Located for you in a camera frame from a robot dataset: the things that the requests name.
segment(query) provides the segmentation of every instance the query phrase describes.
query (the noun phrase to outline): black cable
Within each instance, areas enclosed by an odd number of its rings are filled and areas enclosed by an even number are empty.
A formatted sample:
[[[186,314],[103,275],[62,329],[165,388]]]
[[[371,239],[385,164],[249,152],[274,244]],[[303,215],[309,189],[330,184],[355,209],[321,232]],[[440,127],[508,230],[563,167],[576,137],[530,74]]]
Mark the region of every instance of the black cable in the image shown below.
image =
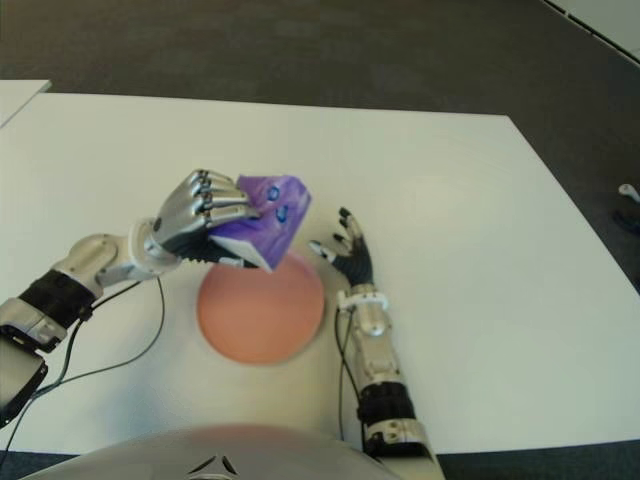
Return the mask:
[[[138,285],[140,285],[140,283],[142,282],[134,282],[131,285],[129,285],[127,288],[123,288],[122,290],[114,293],[113,295],[109,295],[107,298],[104,298],[102,300],[100,300],[98,303],[94,304],[91,309],[92,310],[97,310],[99,307],[101,307],[102,305],[104,305],[107,302],[110,302],[111,300],[113,300],[114,298],[118,298],[120,295],[122,295],[123,293],[127,293],[129,290],[131,290],[134,287],[137,287]]]
[[[164,300],[164,290],[162,288],[162,282],[160,281],[160,278],[156,278],[156,281],[158,282],[158,290],[160,291],[160,302],[161,302],[161,306],[162,306],[162,312],[160,313],[160,325],[158,326],[158,330],[156,331],[156,334],[154,335],[154,337],[151,340],[151,342],[149,343],[149,345],[147,345],[140,353],[138,353],[134,357],[131,357],[129,360],[126,360],[126,361],[120,362],[120,363],[116,363],[115,365],[111,365],[110,367],[99,368],[97,370],[92,370],[90,372],[81,373],[80,375],[76,375],[75,377],[67,378],[66,380],[63,380],[62,382],[60,382],[60,385],[58,385],[58,386],[62,386],[65,383],[73,382],[75,380],[79,380],[81,378],[88,377],[89,375],[95,375],[97,373],[107,372],[109,370],[114,370],[116,368],[124,367],[125,365],[129,365],[130,363],[135,362],[140,357],[142,357],[144,354],[146,354],[149,350],[151,350],[151,348],[156,344],[156,342],[158,340],[158,337],[160,337],[160,333],[162,333],[162,329],[164,327],[165,313],[166,313],[166,306],[165,306],[165,300]]]
[[[353,393],[356,396],[356,400],[358,402],[358,406],[360,405],[360,395],[358,393],[358,387],[356,385],[355,378],[353,376],[353,372],[351,371],[351,367],[346,359],[346,349],[349,343],[349,337],[351,332],[351,326],[353,324],[353,312],[349,315],[349,321],[347,323],[347,331],[345,333],[345,339],[343,342],[340,341],[340,333],[339,333],[339,323],[340,323],[340,311],[336,310],[335,321],[334,321],[334,335],[336,339],[336,345],[338,347],[338,352],[340,353],[340,383],[338,385],[338,426],[340,427],[340,440],[344,440],[344,426],[342,423],[342,397],[343,397],[343,379],[344,379],[344,371],[346,370],[349,381],[351,383],[351,387],[353,388]],[[360,437],[362,441],[362,447],[364,448],[364,424],[360,422]]]
[[[5,449],[4,449],[4,453],[2,455],[2,459],[0,459],[0,473],[2,472],[2,466],[4,465],[7,457],[9,456],[9,448],[11,447],[11,443],[13,442],[13,438],[15,437],[16,432],[18,431],[18,427],[20,426],[20,423],[22,423],[22,419],[26,415],[26,413],[29,410],[29,408],[31,407],[31,405],[33,405],[33,403],[38,398],[41,398],[43,395],[55,390],[56,388],[60,387],[61,385],[64,385],[65,383],[69,383],[69,382],[72,382],[74,380],[78,380],[80,378],[87,377],[89,375],[95,375],[97,373],[106,372],[107,370],[113,370],[115,368],[123,367],[125,365],[130,364],[130,363],[133,363],[136,360],[138,360],[140,357],[142,357],[145,353],[147,353],[151,349],[151,347],[153,347],[155,345],[155,343],[158,340],[158,337],[160,336],[160,333],[162,332],[162,329],[164,327],[165,313],[166,313],[164,290],[162,288],[162,282],[160,281],[160,278],[157,278],[156,280],[158,282],[158,289],[160,291],[160,301],[161,301],[162,311],[161,311],[160,325],[158,327],[158,331],[156,332],[155,336],[153,337],[153,339],[151,340],[149,345],[147,345],[147,347],[144,350],[142,350],[140,353],[138,353],[137,355],[135,355],[134,357],[130,358],[127,361],[124,361],[124,362],[121,362],[121,363],[117,363],[117,364],[112,365],[110,367],[100,368],[98,370],[93,370],[93,371],[90,371],[90,372],[82,373],[80,375],[76,375],[75,377],[71,377],[71,378],[68,378],[68,379],[65,380],[64,377],[67,374],[67,370],[69,369],[69,363],[70,363],[70,360],[71,360],[71,352],[73,350],[73,344],[75,342],[76,335],[78,334],[78,330],[80,330],[80,326],[84,323],[83,321],[79,321],[78,324],[76,325],[75,329],[71,333],[71,337],[69,338],[69,343],[67,345],[67,352],[65,354],[65,361],[64,361],[64,364],[62,366],[62,370],[60,371],[60,375],[58,375],[58,378],[54,382],[52,382],[51,384],[36,390],[36,392],[33,394],[31,399],[29,400],[29,403],[27,403],[25,405],[25,407],[22,409],[22,413],[18,417],[18,420],[16,420],[16,424],[13,427],[13,431],[11,432],[11,435],[9,436],[9,440],[7,441],[7,445],[6,445]],[[140,283],[141,282],[135,282],[135,283],[129,285],[128,287],[123,288],[122,290],[114,293],[113,295],[108,296],[107,298],[103,299],[102,301],[94,304],[93,307],[92,307],[92,310],[95,311],[97,308],[101,307],[105,303],[113,300],[116,297],[119,297],[120,295],[122,295],[123,293],[128,292],[132,288],[137,287],[138,285],[140,285]]]

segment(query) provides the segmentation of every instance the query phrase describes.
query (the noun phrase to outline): robotic arm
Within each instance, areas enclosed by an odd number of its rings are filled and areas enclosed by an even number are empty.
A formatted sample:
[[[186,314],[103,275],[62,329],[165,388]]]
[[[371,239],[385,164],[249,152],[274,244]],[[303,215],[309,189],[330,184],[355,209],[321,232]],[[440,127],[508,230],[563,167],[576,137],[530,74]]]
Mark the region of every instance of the robotic arm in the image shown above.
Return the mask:
[[[355,344],[358,418],[365,425],[363,449],[402,478],[444,479],[425,428],[417,420],[406,381],[391,341],[387,298],[373,281],[373,265],[362,229],[347,209],[340,210],[347,237],[334,234],[346,249],[339,255],[313,241],[311,249],[348,280],[338,293],[338,315],[350,318],[347,335]]]
[[[77,320],[87,320],[104,288],[142,281],[183,259],[252,266],[208,239],[209,229],[256,216],[232,179],[196,170],[169,195],[155,218],[128,236],[92,235],[76,243],[17,298],[0,305],[0,428],[24,407],[47,374],[49,353]]]

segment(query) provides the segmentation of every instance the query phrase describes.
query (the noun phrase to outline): blue dot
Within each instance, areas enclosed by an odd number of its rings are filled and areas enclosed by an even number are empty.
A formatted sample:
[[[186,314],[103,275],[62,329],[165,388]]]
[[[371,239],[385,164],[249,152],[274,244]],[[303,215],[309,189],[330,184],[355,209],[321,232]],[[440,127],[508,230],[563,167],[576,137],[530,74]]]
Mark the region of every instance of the blue dot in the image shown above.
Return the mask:
[[[275,202],[279,196],[280,196],[280,189],[275,185],[271,187],[269,189],[269,192],[267,193],[267,198],[272,202]]]
[[[276,218],[280,223],[284,223],[287,221],[288,211],[289,211],[289,207],[287,205],[283,205],[282,207],[276,209]]]

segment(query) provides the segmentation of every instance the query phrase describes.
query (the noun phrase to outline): round pink disc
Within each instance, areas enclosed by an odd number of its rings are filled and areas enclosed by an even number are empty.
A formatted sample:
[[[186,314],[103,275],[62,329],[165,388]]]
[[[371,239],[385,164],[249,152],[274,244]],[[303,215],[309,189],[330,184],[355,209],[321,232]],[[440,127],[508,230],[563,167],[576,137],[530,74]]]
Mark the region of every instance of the round pink disc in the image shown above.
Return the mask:
[[[198,294],[198,323],[209,344],[241,363],[286,360],[314,336],[323,317],[322,282],[288,253],[274,273],[214,266]]]

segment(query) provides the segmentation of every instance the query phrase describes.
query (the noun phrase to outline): floor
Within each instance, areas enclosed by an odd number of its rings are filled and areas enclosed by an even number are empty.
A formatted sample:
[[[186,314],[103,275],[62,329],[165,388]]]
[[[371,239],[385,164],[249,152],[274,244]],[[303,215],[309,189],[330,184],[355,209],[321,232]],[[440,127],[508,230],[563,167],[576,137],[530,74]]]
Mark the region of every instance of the floor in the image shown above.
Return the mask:
[[[4,0],[0,78],[108,93],[509,115],[640,277],[640,68],[539,0]],[[2,478],[59,457],[16,454]],[[445,455],[448,478],[640,478],[640,442]]]

